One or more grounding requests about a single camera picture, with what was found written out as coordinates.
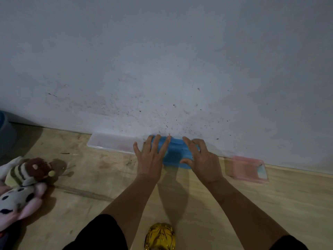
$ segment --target black sleeve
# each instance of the black sleeve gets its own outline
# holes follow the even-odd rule
[[[298,241],[291,235],[282,236],[277,242],[272,245],[269,250],[280,250],[280,249],[297,249],[297,250],[308,250],[305,244]]]
[[[119,249],[128,250],[125,236],[116,220],[108,215],[98,215],[63,250]]]

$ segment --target pink plastic container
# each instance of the pink plastic container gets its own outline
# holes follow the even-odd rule
[[[237,180],[255,183],[267,183],[268,176],[262,160],[234,156],[227,175]]]

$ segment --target plush toy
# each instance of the plush toy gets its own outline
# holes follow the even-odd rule
[[[17,157],[0,167],[0,180],[11,188],[29,186],[54,175],[51,165],[41,158],[23,162],[22,157]]]
[[[39,182],[31,186],[9,189],[8,186],[0,187],[0,231],[38,210],[47,186],[44,182]]]

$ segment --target white wall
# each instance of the white wall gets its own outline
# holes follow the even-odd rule
[[[0,0],[12,120],[333,172],[331,0]]]

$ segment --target forearm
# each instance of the forearm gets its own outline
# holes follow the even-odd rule
[[[144,207],[155,187],[155,182],[138,176],[101,214],[109,214],[117,221],[131,248]]]
[[[268,250],[279,238],[288,235],[226,179],[211,183],[207,188],[227,215],[245,250]]]

